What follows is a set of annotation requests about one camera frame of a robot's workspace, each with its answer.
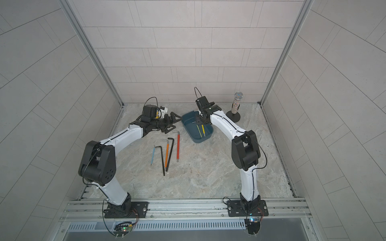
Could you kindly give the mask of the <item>red handled hex key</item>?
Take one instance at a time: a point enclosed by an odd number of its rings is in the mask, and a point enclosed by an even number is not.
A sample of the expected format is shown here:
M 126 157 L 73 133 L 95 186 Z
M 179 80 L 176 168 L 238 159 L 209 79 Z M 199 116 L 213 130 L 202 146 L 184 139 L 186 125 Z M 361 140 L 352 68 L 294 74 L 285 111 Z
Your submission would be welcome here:
M 177 133 L 178 135 L 178 141 L 177 141 L 177 162 L 180 160 L 180 132 L 179 131 L 172 131 L 173 133 Z

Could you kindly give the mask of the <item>large black hex key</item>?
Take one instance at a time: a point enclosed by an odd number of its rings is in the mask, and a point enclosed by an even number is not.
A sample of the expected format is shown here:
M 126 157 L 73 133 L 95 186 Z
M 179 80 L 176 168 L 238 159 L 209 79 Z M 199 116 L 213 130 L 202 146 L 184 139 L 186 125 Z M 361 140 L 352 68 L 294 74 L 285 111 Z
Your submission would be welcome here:
M 170 160 L 171 160 L 171 155 L 172 155 L 173 147 L 174 147 L 174 143 L 175 143 L 174 138 L 168 138 L 168 141 L 172 141 L 172 143 L 171 143 L 171 146 L 170 146 L 169 152 L 168 152 L 167 164 L 166 164 L 166 172 L 167 172 L 168 169 L 169 169 Z

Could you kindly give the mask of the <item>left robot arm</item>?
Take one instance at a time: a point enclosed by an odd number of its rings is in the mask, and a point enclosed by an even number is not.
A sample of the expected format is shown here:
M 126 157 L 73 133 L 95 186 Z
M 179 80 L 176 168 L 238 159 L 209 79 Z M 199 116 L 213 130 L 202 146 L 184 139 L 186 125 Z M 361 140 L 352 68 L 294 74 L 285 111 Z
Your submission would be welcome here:
M 174 112 L 162 113 L 160 118 L 141 115 L 123 131 L 99 142 L 88 142 L 80 162 L 79 176 L 96 185 L 108 203 L 122 206 L 129 199 L 129 193 L 115 177 L 117 154 L 151 131 L 170 132 L 180 120 L 181 116 Z

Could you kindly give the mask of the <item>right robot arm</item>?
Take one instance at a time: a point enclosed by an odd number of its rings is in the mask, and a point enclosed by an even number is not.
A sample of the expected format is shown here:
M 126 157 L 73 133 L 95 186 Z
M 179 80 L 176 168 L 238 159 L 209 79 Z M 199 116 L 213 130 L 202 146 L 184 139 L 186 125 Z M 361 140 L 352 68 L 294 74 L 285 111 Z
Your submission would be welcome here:
M 216 126 L 231 141 L 231 157 L 241 177 L 241 204 L 246 212 L 252 211 L 261 200 L 257 185 L 257 165 L 261 154 L 256 133 L 236 125 L 219 106 L 208 102 L 205 96 L 198 98 L 196 104 L 199 109 L 197 123 Z

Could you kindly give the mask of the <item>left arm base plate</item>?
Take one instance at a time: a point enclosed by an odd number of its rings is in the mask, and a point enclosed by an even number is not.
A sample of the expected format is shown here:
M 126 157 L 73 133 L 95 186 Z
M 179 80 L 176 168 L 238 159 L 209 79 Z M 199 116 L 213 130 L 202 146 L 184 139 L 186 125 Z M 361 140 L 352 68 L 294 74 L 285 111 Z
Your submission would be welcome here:
M 127 202 L 121 206 L 108 204 L 103 208 L 104 218 L 106 219 L 129 219 L 145 218 L 147 215 L 149 202 Z

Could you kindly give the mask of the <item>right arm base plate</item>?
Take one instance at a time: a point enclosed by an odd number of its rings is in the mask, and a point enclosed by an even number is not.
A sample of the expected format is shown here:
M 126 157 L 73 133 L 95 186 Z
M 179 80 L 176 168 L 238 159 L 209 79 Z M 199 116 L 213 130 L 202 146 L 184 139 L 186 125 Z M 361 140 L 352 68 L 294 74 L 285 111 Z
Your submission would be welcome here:
M 269 216 L 265 200 L 255 199 L 251 202 L 244 200 L 228 200 L 226 202 L 230 217 L 266 217 Z

